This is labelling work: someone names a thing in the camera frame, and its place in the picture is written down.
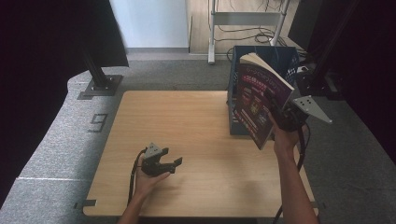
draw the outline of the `cable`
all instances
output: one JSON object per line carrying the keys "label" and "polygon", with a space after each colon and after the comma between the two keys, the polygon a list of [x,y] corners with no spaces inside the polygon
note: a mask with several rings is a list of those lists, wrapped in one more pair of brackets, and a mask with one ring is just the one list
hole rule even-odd
{"label": "cable", "polygon": [[230,58],[230,51],[233,51],[233,48],[230,48],[230,49],[228,49],[228,51],[227,51],[227,59],[228,59],[228,61],[230,62],[230,63],[232,63],[233,62],[233,59],[231,59]]}
{"label": "cable", "polygon": [[309,125],[306,123],[306,128],[308,129],[308,138],[306,139],[306,143],[305,143],[305,148],[308,147],[309,144],[309,139],[311,139],[311,128],[309,127]]}
{"label": "cable", "polygon": [[267,5],[265,6],[265,10],[264,10],[264,11],[267,11],[267,9],[268,9],[268,4],[270,4],[270,0],[267,0]]}
{"label": "cable", "polygon": [[207,24],[209,25],[209,31],[212,31],[212,28],[210,27],[210,18],[209,18],[210,17],[210,15],[209,15],[210,7],[209,7],[209,5],[210,5],[210,2],[209,2],[209,0],[207,0]]}
{"label": "cable", "polygon": [[267,1],[267,6],[265,7],[265,11],[267,11],[268,8],[271,8],[273,11],[280,11],[283,5],[283,1],[284,0],[281,0],[279,6],[276,5],[275,7],[270,7],[268,4],[269,1]]}
{"label": "cable", "polygon": [[139,154],[137,155],[136,160],[134,161],[134,168],[132,168],[131,180],[130,180],[130,182],[129,182],[129,196],[128,196],[128,203],[127,203],[127,204],[129,204],[129,202],[131,201],[131,199],[132,199],[132,194],[134,193],[134,175],[135,175],[136,169],[137,169],[137,167],[138,167],[138,166],[137,166],[137,163],[139,162],[140,155],[142,155],[143,153],[145,153],[146,150],[147,150],[147,149],[141,150],[141,151],[139,152]]}
{"label": "cable", "polygon": [[[270,29],[262,28],[261,26],[259,26],[259,31],[260,32],[258,34],[256,34],[256,38],[255,38],[255,41],[257,43],[266,44],[266,43],[270,42],[270,38],[274,38],[274,34],[275,33],[272,30],[270,30]],[[267,40],[266,41],[260,41],[260,39],[259,39],[260,36],[267,37]]]}
{"label": "cable", "polygon": [[259,8],[264,4],[264,0],[262,0],[262,3],[257,7],[256,12],[259,11]]}
{"label": "cable", "polygon": [[235,11],[235,8],[233,8],[233,3],[231,2],[231,0],[230,0],[230,6],[233,9],[233,11]]}
{"label": "cable", "polygon": [[303,163],[305,159],[305,150],[306,150],[303,127],[298,130],[298,136],[300,138],[300,158],[297,162],[297,170],[300,172],[301,167],[303,167]]}
{"label": "cable", "polygon": [[220,42],[220,41],[224,41],[224,40],[245,40],[245,39],[250,39],[250,38],[254,38],[257,35],[251,35],[251,36],[247,36],[247,37],[242,37],[242,38],[224,38],[224,39],[216,39],[216,41]]}
{"label": "cable", "polygon": [[218,27],[222,32],[241,32],[241,31],[259,30],[260,29],[260,27],[254,27],[254,28],[246,28],[246,29],[240,29],[240,30],[223,30],[219,25],[218,25]]}

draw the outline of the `red book cover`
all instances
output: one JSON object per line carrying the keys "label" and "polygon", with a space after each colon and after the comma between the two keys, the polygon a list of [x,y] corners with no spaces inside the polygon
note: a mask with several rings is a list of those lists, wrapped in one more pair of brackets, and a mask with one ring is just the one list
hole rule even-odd
{"label": "red book cover", "polygon": [[270,91],[279,105],[285,105],[294,88],[278,74],[250,63],[240,63],[238,68],[235,117],[248,130],[259,149],[267,141],[273,124],[268,118],[270,103],[264,96]]}

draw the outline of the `white wall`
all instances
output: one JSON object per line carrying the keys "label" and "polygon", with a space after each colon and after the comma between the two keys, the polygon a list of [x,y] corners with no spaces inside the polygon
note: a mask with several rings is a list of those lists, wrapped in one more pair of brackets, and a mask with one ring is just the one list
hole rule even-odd
{"label": "white wall", "polygon": [[125,48],[187,48],[186,0],[110,0]]}

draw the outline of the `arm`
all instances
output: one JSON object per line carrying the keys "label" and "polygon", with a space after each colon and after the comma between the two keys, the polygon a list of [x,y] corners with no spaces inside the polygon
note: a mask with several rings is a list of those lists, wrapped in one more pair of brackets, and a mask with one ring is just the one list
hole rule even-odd
{"label": "arm", "polygon": [[149,196],[154,189],[155,185],[164,180],[170,175],[170,173],[164,173],[159,176],[151,177],[146,175],[140,168],[142,165],[144,155],[140,156],[137,164],[136,176],[134,179],[135,190],[131,201],[127,208],[122,214],[118,224],[136,224],[139,219],[140,209],[142,208],[143,202]]}
{"label": "arm", "polygon": [[279,165],[285,223],[318,223],[294,160],[293,149],[299,141],[298,133],[279,129],[271,115],[270,120],[274,123],[274,151]]}

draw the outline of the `hand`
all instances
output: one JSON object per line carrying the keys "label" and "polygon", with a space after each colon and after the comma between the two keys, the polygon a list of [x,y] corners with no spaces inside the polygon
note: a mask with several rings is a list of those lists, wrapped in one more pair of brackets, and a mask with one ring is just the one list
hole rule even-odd
{"label": "hand", "polygon": [[[293,149],[295,145],[299,142],[298,132],[288,133],[283,131],[277,126],[276,121],[272,117],[271,113],[268,114],[270,120],[274,124],[273,132],[275,134],[275,144],[274,151],[278,159],[286,159],[294,161]],[[303,126],[303,132],[306,130],[306,125]]]}
{"label": "hand", "polygon": [[145,155],[142,154],[139,157],[139,161],[137,163],[137,169],[136,169],[135,180],[134,180],[135,190],[134,190],[134,195],[133,195],[133,197],[138,196],[142,199],[146,199],[146,197],[154,189],[155,185],[170,175],[169,172],[166,172],[166,173],[158,175],[158,176],[146,175],[142,171],[142,168],[141,168],[142,161],[143,161],[144,157],[145,157]]}

